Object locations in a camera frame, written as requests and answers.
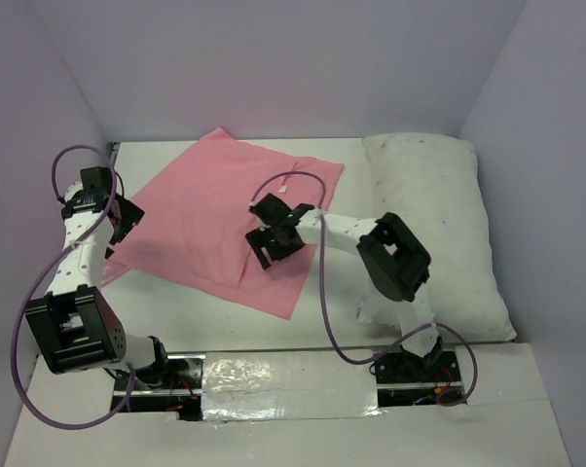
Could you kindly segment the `pink pillowcase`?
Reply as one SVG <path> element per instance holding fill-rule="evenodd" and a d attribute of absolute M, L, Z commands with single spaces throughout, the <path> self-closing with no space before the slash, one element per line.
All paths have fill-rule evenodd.
<path fill-rule="evenodd" d="M 262 269 L 245 239 L 257 226 L 249 203 L 255 192 L 282 191 L 291 207 L 328 207 L 343 169 L 215 129 L 132 196 L 144 216 L 106 262 L 103 281 L 135 269 L 288 319 L 315 249 Z"/>

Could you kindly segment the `white pillow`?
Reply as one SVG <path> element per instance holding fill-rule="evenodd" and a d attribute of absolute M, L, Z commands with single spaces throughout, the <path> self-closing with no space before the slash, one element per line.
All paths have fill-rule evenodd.
<path fill-rule="evenodd" d="M 475 148 L 421 132 L 368 136 L 362 144 L 371 167 L 373 217 L 397 214 L 430 254 L 424 288 L 434 318 L 469 342 L 514 340 L 494 278 Z"/>

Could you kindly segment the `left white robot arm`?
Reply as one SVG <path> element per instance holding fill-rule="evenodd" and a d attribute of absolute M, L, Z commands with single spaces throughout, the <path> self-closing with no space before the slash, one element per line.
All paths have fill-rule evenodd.
<path fill-rule="evenodd" d="M 112 192 L 110 168 L 86 168 L 80 176 L 61 209 L 68 253 L 55 267 L 44 296 L 26 305 L 26 321 L 56 375 L 134 369 L 138 388 L 162 387 L 172 375 L 165 347 L 153 336 L 128 334 L 101 292 L 114 245 L 138 225 L 144 212 Z"/>

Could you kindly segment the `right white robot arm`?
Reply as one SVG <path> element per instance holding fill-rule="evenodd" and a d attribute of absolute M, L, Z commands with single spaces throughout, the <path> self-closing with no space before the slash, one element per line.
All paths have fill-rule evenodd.
<path fill-rule="evenodd" d="M 431 257 L 399 216 L 387 212 L 379 219 L 354 218 L 331 214 L 307 203 L 291 208 L 273 194 L 251 201 L 249 212 L 258 218 L 259 227 L 245 238 L 263 269 L 308 245 L 317 247 L 322 320 L 328 340 L 345 362 L 371 364 L 399 349 L 411 378 L 426 380 L 437 371 L 442 338 L 426 290 Z M 325 297 L 325 250 L 328 248 L 359 257 L 372 289 L 391 304 L 404 305 L 397 313 L 401 337 L 365 360 L 347 356 L 332 331 Z"/>

